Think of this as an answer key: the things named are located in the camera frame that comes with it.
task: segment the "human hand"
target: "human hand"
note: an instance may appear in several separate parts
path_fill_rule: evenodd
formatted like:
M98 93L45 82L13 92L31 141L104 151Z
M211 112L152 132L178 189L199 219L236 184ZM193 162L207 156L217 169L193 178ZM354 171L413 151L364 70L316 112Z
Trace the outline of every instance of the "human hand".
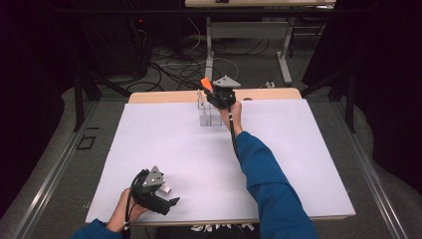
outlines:
M129 189L125 189L118 200L117 206L115 207L114 212L112 213L111 218L106 225L106 228L113 232L121 232L123 230L123 222L125 221L125 212L127 198L129 197ZM144 208L137 204L133 198L130 198L129 209L131 209L129 222L134 222L142 213L147 211L147 208Z
M230 107L235 136L243 131L242 129L242 104L240 102L235 102L233 106ZM218 110L221 115L221 119L226 125L227 129L230 130L230 120L229 120L229 111L228 110Z

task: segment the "blue sleeve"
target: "blue sleeve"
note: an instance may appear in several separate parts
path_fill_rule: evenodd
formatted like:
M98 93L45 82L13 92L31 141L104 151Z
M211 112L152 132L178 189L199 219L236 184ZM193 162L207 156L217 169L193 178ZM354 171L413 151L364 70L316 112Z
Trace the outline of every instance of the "blue sleeve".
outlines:
M113 232L106 229L106 225L94 220L92 223L76 231L71 239L121 239L121 233Z
M246 187L258 203L261 238L317 238L314 224L270 149L246 131L236 141Z

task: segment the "white desk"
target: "white desk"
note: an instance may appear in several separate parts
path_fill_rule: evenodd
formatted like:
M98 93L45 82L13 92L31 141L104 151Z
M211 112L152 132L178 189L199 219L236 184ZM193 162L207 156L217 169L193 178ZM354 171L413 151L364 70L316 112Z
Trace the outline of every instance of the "white desk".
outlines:
M230 0L229 3L215 3L215 0L186 0L186 7L227 8L227 7L293 7L333 5L335 0ZM295 19L289 22L211 22L207 18L207 64L205 76L212 78L214 52L213 38L271 38L283 39L281 52L277 53L283 80L286 85L292 83L292 77L286 62L286 55L292 38Z
M238 90L243 126L272 149L311 219L338 219L354 209L313 114L295 89ZM170 212L146 212L140 225L258 222L257 204L223 126L200 126L196 92L133 94L125 106L87 222L108 221L123 188L153 165L180 197Z

